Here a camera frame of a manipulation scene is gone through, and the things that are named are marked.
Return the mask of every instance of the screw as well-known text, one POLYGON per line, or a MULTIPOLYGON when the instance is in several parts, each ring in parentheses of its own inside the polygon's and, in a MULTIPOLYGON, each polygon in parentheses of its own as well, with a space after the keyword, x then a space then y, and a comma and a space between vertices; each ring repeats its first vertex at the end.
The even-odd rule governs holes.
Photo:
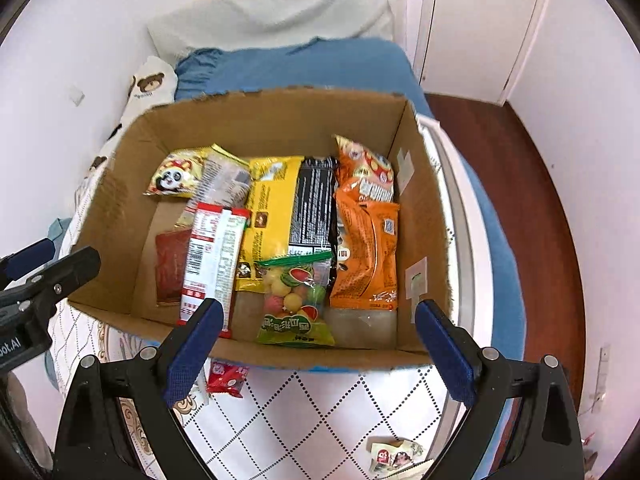
POLYGON ((545 365, 547 365, 549 368, 555 368, 559 364, 558 359, 556 359, 552 355, 545 355, 544 362, 545 365))
POLYGON ((82 359, 80 359, 80 366, 82 368, 89 368, 93 366, 95 363, 95 357, 92 355, 85 355, 82 359))
POLYGON ((149 359, 153 359, 154 357, 156 357, 157 353, 158 353, 158 350, 156 350, 155 347, 145 346, 140 351, 140 357, 142 357, 145 361, 149 361, 149 359))
POLYGON ((498 352, 495 348, 488 346, 487 348, 482 349, 482 355, 489 359, 489 361, 495 361, 498 357, 500 357, 500 352, 498 352))

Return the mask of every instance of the black snack bag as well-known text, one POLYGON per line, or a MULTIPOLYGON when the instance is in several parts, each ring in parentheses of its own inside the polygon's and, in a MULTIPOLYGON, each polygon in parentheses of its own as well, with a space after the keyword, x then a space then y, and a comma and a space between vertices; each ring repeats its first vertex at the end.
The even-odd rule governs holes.
POLYGON ((335 279, 338 237, 334 192, 338 161, 307 157, 300 165, 291 214, 289 254, 310 254, 331 249, 334 258, 329 288, 335 279))

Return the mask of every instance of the blue gripper pad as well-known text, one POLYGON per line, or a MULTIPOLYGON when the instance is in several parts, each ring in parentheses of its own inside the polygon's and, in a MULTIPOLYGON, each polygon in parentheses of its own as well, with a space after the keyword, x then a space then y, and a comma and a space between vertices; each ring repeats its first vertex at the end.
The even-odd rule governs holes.
POLYGON ((19 280, 32 270, 46 264, 56 253, 56 247, 51 240, 43 238, 19 253, 7 258, 4 273, 12 281, 19 280))
POLYGON ((166 389, 163 397, 169 407, 189 395, 204 361, 207 359, 213 344, 218 338, 218 334, 222 330, 224 321, 222 305, 216 300, 213 300, 206 313, 193 326, 192 321, 196 321, 195 317, 199 317, 199 310, 206 301, 202 302, 186 325, 174 328, 172 334, 169 335, 169 338, 171 338, 174 332, 180 334, 183 330, 191 330, 166 370, 166 389))
POLYGON ((424 301, 416 307, 415 327, 451 397, 470 408, 476 402, 473 369, 424 301))

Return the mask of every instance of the blue bedsheet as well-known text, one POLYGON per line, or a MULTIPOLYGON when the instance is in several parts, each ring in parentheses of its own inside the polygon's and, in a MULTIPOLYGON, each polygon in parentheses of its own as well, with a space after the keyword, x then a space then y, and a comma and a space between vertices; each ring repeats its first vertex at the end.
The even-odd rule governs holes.
MULTIPOLYGON (((202 93, 234 90, 256 91, 287 86, 336 87, 394 92, 411 100, 417 112, 433 117, 424 93, 404 52, 395 44, 376 38, 313 40, 281 48, 251 48, 225 52, 197 50, 178 63, 175 100, 202 93)), ((518 267, 498 215, 475 171, 464 160, 476 192, 489 240, 494 276, 494 325, 492 345, 510 359, 522 359, 526 318, 518 267)), ((500 426, 474 478, 488 474, 499 437, 510 409, 503 411, 500 426)))

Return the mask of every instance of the white wall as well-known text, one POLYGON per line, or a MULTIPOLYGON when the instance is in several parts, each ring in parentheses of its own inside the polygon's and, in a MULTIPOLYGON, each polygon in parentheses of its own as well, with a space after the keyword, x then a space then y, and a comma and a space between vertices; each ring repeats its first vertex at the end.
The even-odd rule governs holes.
POLYGON ((640 54, 605 0, 549 0, 509 99, 548 167, 580 265, 586 311, 581 410, 600 347, 611 345, 594 472, 615 458, 640 416, 640 54))
MULTIPOLYGON (((31 0, 0 46, 0 256, 71 216, 74 190, 122 113, 130 76, 155 49, 146 21, 191 0, 31 0), (85 94, 76 107, 69 89, 85 94)), ((408 0, 413 60, 422 0, 408 0)), ((39 360, 18 371, 50 445, 62 409, 39 360)))

